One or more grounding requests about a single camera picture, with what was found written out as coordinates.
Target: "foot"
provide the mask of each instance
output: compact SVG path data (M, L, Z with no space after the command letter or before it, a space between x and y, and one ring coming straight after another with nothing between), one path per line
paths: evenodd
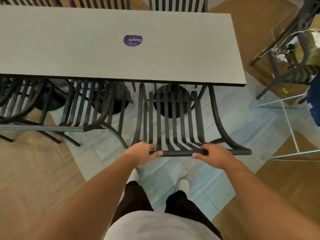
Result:
M177 185L176 185L176 192L178 190L182 190L187 196L189 193L189 182L188 180L186 180L185 178L182 178L178 181Z
M130 174L127 183L131 182L131 181L136 181L138 182L139 180L139 174L138 174L138 170L135 168L132 173Z

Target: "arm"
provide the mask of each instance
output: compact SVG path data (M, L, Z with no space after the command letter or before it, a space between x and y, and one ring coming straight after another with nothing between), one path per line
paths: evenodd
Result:
M50 217L32 239L34 240L99 240L117 209L126 182L134 168L162 155L149 155L153 145L145 142L131 146L108 168L104 169Z
M262 184L229 150L213 144L205 144L202 148L208 150L209 155L194 153L193 157L226 172L258 239L320 239L320 226Z

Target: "purple sticker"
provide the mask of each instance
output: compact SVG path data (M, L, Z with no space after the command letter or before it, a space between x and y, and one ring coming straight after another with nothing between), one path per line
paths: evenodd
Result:
M139 44L142 43L142 36L139 35L126 35L123 38L123 42L127 45L127 46L138 46Z

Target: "hand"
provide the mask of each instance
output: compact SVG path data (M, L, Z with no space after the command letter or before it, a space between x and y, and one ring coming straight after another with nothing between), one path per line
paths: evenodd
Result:
M204 156L201 153L193 153L192 156L205 161L214 168L225 170L226 166L228 166L230 162L238 161L228 149L221 145L204 144L201 146L201 149L206 149L209 152L209 155Z
M125 151L125 155L129 155L136 163L136 166L143 166L147 162L162 156L162 151L157 151L149 155L150 150L154 150L155 146L146 142L139 142L132 145Z

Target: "black pants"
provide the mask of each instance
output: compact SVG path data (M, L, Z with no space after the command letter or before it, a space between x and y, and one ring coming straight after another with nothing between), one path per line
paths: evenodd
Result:
M206 225L215 235L222 239L219 230L201 212L194 202L187 199L186 194L179 190L170 195L166 201L165 213L188 218ZM119 203L110 225L120 217L135 211L154 211L148 200L146 192L136 181L129 182L124 189L124 197Z

